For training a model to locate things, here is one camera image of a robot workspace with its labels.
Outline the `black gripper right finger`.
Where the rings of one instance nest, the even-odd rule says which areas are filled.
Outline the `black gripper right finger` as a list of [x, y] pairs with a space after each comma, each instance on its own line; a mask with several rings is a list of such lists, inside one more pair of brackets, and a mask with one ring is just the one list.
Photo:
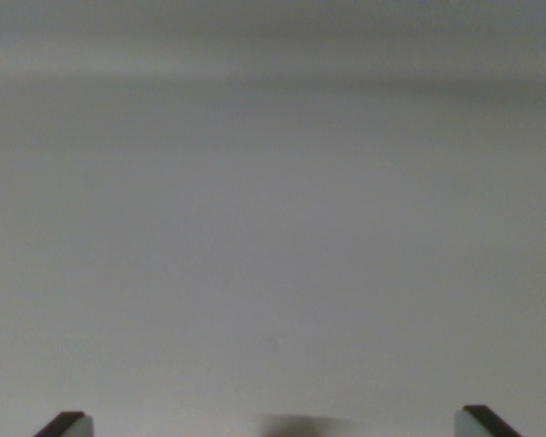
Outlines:
[[454, 415], [455, 437], [521, 437], [487, 405], [465, 405]]

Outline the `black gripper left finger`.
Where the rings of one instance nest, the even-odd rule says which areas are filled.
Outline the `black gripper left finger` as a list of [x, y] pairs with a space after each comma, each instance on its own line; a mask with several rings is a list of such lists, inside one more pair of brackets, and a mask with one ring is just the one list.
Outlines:
[[93, 437], [94, 421], [84, 412], [60, 412], [35, 437]]

